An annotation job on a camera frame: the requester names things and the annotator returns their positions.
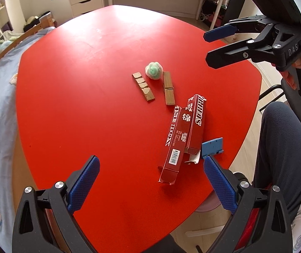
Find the red table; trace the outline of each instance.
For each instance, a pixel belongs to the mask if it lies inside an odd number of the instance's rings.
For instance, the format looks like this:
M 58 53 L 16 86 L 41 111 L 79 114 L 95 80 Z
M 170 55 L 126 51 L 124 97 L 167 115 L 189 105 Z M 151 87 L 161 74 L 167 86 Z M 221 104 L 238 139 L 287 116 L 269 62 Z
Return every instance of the red table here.
M 261 75 L 247 61 L 209 68 L 207 51 L 222 45 L 172 17 L 114 5 L 63 24 L 24 53 L 17 115 L 30 170 L 39 188 L 49 188 L 90 155 L 99 157 L 99 176 L 75 218 L 100 253 L 145 250 L 212 191 L 202 162 L 183 164 L 173 186 L 158 183 L 173 107 L 165 104 L 162 81 L 145 75 L 149 62 L 171 72 L 177 105 L 196 93 L 207 98 L 204 140 L 223 137 L 217 160 L 225 168 L 234 160 Z M 146 102 L 135 84 L 138 71 L 155 101 Z

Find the blue gripper pad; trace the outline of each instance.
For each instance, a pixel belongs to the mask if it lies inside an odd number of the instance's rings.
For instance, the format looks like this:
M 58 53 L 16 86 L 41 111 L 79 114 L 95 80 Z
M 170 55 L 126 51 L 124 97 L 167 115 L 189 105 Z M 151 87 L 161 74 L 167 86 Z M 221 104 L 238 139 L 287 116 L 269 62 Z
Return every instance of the blue gripper pad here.
M 93 157 L 84 171 L 81 173 L 76 183 L 68 194 L 68 211 L 73 214 L 74 211 L 81 209 L 83 203 L 91 190 L 91 187 L 100 171 L 100 161 L 98 157 Z
M 201 155 L 205 159 L 208 155 L 216 155 L 223 152 L 223 137 L 202 143 Z
M 234 214 L 238 206 L 236 192 L 210 156 L 204 159 L 204 173 L 207 175 L 224 209 L 230 210 Z
M 214 28 L 204 33 L 203 39 L 206 42 L 213 42 L 231 35 L 234 35 L 238 31 L 236 26 L 226 24 L 219 28 Z

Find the wooden block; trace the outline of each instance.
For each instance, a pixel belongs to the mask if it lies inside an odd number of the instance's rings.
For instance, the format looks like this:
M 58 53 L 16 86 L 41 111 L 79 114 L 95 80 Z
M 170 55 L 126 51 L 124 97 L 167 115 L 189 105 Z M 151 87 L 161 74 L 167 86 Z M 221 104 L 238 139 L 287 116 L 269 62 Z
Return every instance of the wooden block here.
M 141 78 L 137 78 L 135 79 L 137 83 L 143 83 L 145 82 L 145 79 L 143 79 L 142 77 Z
M 133 75 L 134 79 L 137 79 L 137 78 L 142 77 L 142 75 L 141 75 L 140 72 L 136 72 L 136 73 L 134 73 L 134 74 L 132 74 L 132 75 Z
M 153 92 L 149 87 L 143 88 L 142 92 L 145 95 L 147 101 L 151 101 L 155 99 Z
M 148 87 L 148 84 L 146 82 L 139 83 L 139 87 L 141 88 Z
M 165 89 L 166 105 L 175 105 L 175 97 L 173 89 Z
M 140 72 L 134 73 L 132 74 L 135 82 L 137 83 L 137 85 L 139 86 L 139 88 L 141 89 L 143 96 L 145 97 L 145 99 L 147 101 L 151 101 L 154 100 L 154 94 L 151 91 L 151 89 L 148 87 L 148 84 L 145 82 L 145 79 L 143 79 L 142 75 Z
M 164 89 L 173 89 L 173 83 L 171 81 L 170 72 L 164 71 L 163 72 L 163 88 Z

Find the floor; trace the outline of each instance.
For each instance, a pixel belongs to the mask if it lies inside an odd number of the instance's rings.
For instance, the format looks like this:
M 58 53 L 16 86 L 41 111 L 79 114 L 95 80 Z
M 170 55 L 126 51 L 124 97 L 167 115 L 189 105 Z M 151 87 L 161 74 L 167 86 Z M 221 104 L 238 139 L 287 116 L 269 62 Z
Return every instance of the floor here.
M 204 31 L 208 30 L 207 25 L 204 23 L 189 19 L 189 18 L 178 18 L 182 21 L 190 23 Z M 267 90 L 269 87 L 262 80 L 261 93 Z M 258 140 L 260 132 L 260 123 L 262 115 L 259 112 L 259 108 L 267 104 L 273 99 L 270 94 L 258 102 L 256 112 L 254 114 L 253 121 L 251 123 L 250 129 L 244 140 L 244 143 L 239 150 L 235 160 L 233 161 L 230 170 L 232 172 L 240 171 L 242 172 L 251 182 L 254 175 L 254 166 L 256 162 L 256 154 L 258 149 Z M 225 225 L 230 212 L 223 209 L 222 206 L 214 209 L 210 212 L 197 213 L 194 212 L 188 219 L 186 219 L 180 226 L 178 226 L 171 235 L 174 237 L 180 247 L 182 247 L 187 253 L 197 253 L 196 245 L 199 245 L 203 252 L 206 252 L 212 243 L 215 241 L 219 233 L 213 233 L 198 237 L 187 237 L 185 232 L 193 230 L 202 230 L 212 227 Z

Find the dark gray pants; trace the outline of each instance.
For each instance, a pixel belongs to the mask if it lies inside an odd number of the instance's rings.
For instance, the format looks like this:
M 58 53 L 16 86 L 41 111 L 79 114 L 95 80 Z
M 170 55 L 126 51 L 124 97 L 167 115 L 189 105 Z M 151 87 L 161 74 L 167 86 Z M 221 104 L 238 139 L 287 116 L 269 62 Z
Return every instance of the dark gray pants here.
M 282 102 L 263 113 L 253 186 L 280 187 L 291 222 L 301 204 L 301 123 Z

